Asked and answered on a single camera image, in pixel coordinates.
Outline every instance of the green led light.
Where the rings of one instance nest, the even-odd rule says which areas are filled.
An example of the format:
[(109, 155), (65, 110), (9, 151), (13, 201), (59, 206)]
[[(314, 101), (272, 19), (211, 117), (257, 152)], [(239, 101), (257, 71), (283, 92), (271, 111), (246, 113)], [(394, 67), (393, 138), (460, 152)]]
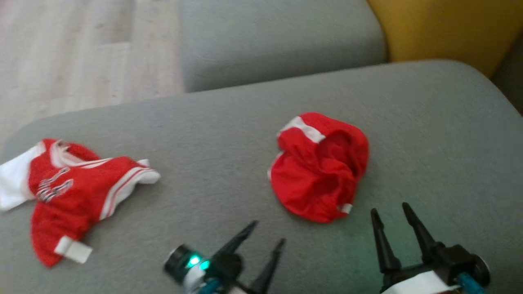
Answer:
[(200, 269), (201, 270), (207, 270), (209, 268), (209, 266), (211, 265), (211, 262), (210, 261), (204, 261), (200, 264)]
[(195, 265), (197, 265), (199, 262), (200, 262), (200, 256), (198, 255), (193, 255), (191, 256), (191, 258), (189, 259), (189, 262), (187, 263), (187, 267), (193, 267)]

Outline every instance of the red and white jacket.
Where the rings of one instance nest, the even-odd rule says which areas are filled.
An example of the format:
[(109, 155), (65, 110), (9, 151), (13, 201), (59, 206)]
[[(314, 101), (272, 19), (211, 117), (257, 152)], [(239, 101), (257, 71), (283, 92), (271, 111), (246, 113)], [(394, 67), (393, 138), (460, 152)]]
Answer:
[(38, 200), (31, 219), (38, 258), (48, 267), (62, 256), (83, 263), (92, 249), (77, 241), (111, 216), (136, 184), (159, 178), (147, 160), (101, 159), (82, 145), (44, 139), (0, 166), (0, 209)]

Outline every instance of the wooden floor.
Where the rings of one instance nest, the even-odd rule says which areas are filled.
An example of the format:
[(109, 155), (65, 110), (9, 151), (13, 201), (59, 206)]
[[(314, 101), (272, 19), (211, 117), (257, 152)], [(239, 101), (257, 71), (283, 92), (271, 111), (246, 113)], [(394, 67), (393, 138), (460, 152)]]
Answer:
[(177, 5), (0, 0), (0, 150), (42, 117), (182, 93)]

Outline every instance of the gray ottoman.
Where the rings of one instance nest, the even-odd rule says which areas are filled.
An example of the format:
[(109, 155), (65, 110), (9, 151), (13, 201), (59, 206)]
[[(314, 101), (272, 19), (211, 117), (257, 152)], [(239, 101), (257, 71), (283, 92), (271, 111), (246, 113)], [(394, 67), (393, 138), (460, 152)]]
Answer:
[(385, 62), (365, 0), (183, 0), (185, 90), (277, 80)]
[[(276, 133), (306, 111), (358, 126), (370, 142), (350, 215), (331, 224), (288, 213), (267, 168)], [(407, 201), (433, 236), (490, 265), (488, 293), (521, 293), (523, 121), (473, 68), (448, 61), (389, 64), (60, 115), (32, 123), (0, 162), (44, 137), (80, 142), (102, 157), (148, 158), (162, 174), (139, 187), (84, 242), (84, 265), (51, 270), (29, 238), (33, 203), (0, 216), (0, 287), (6, 293), (182, 293), (162, 265), (182, 243), (210, 255), (251, 220), (241, 248), (249, 283), (272, 246), (287, 247), (271, 293), (378, 293), (371, 208), (396, 255), (421, 262), (404, 219)]]

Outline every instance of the yellow cushion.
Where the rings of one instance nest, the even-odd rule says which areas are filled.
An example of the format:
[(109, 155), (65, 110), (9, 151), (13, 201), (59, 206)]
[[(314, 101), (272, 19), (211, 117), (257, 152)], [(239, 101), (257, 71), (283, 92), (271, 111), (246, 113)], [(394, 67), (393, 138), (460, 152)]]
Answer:
[(523, 0), (368, 0), (390, 61), (465, 62), (492, 76), (523, 29)]

